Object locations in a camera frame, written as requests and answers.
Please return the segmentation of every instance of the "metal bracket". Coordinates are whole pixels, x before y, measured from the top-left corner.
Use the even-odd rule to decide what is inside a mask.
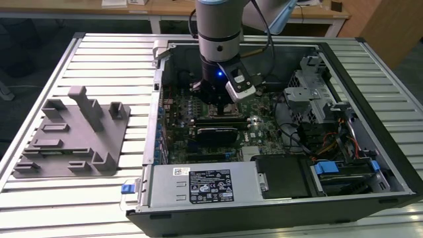
[[[340,102],[340,103],[327,103],[331,111],[344,111],[351,107],[350,102]]]
[[[171,52],[168,50],[168,41],[167,40],[154,41],[154,44],[152,44],[152,56],[154,56],[152,66],[156,68],[160,68],[160,59],[167,57],[170,54],[171,54]]]

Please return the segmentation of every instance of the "desk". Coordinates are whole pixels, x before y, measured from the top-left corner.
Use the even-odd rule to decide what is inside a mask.
[[[0,17],[52,19],[150,20],[154,34],[160,34],[162,20],[188,20],[195,0],[150,0],[147,5],[101,9],[101,0],[0,0]],[[336,37],[350,14],[323,6],[310,6],[292,12],[288,23],[328,24],[327,37]]]

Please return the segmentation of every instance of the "aluminum extrusion table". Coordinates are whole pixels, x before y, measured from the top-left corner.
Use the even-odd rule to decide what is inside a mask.
[[[1,238],[147,237],[120,208],[120,186],[142,174],[152,81],[155,40],[190,40],[187,35],[85,34],[73,38],[45,88],[0,162]],[[246,36],[246,41],[264,37]],[[274,37],[276,42],[327,42],[339,57],[408,160],[423,175],[423,106],[374,53],[367,43],[347,38]],[[65,98],[72,85],[85,85],[88,98],[100,104],[120,101],[131,118],[119,161],[110,177],[20,178],[11,173],[23,148],[40,125],[40,107],[48,98]],[[335,89],[343,98],[338,85]],[[136,195],[127,201],[136,202]],[[422,237],[423,206],[382,211],[358,222],[274,230],[222,233],[199,237]]]

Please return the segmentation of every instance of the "blue latch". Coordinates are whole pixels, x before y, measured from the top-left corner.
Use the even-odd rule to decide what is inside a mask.
[[[371,166],[372,166],[372,169],[374,169],[375,171],[379,171],[379,170],[380,170],[380,166],[379,166],[379,164],[378,164],[378,161],[372,160],[372,161],[371,161]]]
[[[122,194],[134,194],[135,193],[135,184],[123,184],[120,193]]]
[[[315,165],[316,174],[338,173],[339,169],[334,161],[319,162]]]

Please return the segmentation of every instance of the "warning label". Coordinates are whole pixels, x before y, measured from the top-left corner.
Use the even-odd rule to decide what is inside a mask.
[[[231,170],[191,171],[190,201],[192,204],[232,202]]]

